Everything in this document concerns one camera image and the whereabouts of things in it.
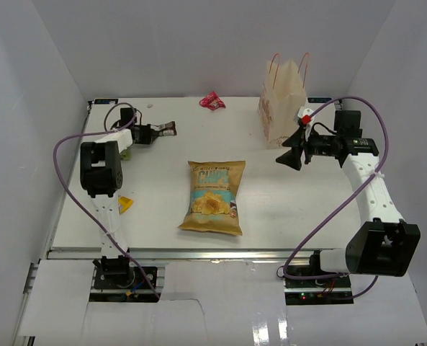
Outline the brown chocolate bar wrapper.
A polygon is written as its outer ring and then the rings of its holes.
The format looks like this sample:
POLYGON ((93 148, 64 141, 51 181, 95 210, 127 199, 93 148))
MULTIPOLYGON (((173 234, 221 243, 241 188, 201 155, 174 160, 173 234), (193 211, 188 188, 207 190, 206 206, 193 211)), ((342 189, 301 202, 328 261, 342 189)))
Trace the brown chocolate bar wrapper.
POLYGON ((151 125, 151 130, 160 130, 163 132, 162 136, 176 136, 176 123, 174 121, 170 121, 168 123, 160 124, 160 125, 151 125))

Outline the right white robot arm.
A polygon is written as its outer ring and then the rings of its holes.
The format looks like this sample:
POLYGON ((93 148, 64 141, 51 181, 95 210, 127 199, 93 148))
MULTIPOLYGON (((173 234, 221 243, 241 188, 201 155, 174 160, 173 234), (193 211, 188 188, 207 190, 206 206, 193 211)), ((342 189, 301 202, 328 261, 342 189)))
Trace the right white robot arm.
POLYGON ((310 256, 308 280, 322 288, 334 276, 367 274, 402 277, 408 270, 421 237, 417 225, 405 222, 378 172, 379 151, 360 128, 359 111, 337 111, 333 130, 320 134, 313 110, 301 107, 299 128, 283 143, 289 151, 277 162, 295 170, 313 156, 335 158, 348 177, 359 209, 361 225, 342 248, 317 250, 310 256))

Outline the small yellow snack packet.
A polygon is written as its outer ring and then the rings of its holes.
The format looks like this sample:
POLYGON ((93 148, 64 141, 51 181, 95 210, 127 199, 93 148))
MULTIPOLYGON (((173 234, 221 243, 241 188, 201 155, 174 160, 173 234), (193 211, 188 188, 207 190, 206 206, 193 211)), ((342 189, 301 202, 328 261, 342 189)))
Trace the small yellow snack packet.
POLYGON ((119 206, 119 213, 123 214, 125 213, 132 205, 134 201, 130 198, 127 198, 125 196, 119 196, 118 198, 118 206, 119 206))

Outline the red candy packet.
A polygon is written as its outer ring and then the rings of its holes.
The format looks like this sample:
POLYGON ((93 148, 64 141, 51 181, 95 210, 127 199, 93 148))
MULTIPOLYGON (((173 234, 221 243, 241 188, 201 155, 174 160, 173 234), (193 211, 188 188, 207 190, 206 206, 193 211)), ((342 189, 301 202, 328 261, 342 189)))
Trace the red candy packet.
POLYGON ((201 107, 205 107, 211 111, 226 108, 225 103, 220 99, 216 92, 210 92, 206 97, 199 101, 201 107))

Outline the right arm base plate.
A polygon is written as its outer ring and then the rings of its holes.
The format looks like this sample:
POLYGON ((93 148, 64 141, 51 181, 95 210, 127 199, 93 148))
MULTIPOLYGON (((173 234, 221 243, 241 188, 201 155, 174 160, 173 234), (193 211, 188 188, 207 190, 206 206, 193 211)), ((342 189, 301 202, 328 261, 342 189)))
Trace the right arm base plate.
POLYGON ((322 306, 353 304, 349 277, 324 280, 284 279, 287 306, 322 306))

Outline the green snack packet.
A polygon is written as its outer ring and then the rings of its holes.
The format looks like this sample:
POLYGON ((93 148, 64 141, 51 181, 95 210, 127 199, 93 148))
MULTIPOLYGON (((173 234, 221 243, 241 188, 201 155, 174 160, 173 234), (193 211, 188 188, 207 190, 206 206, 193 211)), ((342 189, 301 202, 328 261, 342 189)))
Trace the green snack packet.
POLYGON ((132 154, 130 149, 125 149, 120 153, 120 159, 122 161, 129 161, 131 160, 132 154))

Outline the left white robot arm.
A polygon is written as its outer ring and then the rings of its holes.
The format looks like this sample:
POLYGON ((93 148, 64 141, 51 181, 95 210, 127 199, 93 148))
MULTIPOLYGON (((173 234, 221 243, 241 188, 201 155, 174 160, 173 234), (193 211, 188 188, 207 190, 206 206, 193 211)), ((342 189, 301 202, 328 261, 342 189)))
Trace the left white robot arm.
POLYGON ((122 103, 118 127, 80 146, 81 187, 90 197, 101 234, 101 258, 94 261, 104 280, 127 288, 135 280, 122 230, 118 190, 123 185, 121 153, 134 144, 152 143, 153 129, 141 123, 142 113, 122 103))

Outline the kettle chips bag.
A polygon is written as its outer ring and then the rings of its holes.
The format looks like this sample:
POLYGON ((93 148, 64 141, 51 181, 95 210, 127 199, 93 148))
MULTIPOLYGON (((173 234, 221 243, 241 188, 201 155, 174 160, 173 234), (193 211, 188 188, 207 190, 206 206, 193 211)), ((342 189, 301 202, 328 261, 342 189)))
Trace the kettle chips bag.
POLYGON ((189 161, 189 207, 179 228, 240 236, 236 196, 244 161, 189 161))

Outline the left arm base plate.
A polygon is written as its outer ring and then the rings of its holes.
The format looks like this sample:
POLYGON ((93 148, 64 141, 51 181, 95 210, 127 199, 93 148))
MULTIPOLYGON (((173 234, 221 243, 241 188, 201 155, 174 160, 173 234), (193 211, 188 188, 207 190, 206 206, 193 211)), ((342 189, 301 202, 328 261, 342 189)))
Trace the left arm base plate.
POLYGON ((157 303, 157 298, 138 268, 129 274, 106 277, 98 267, 94 271, 89 301, 95 303, 157 303))

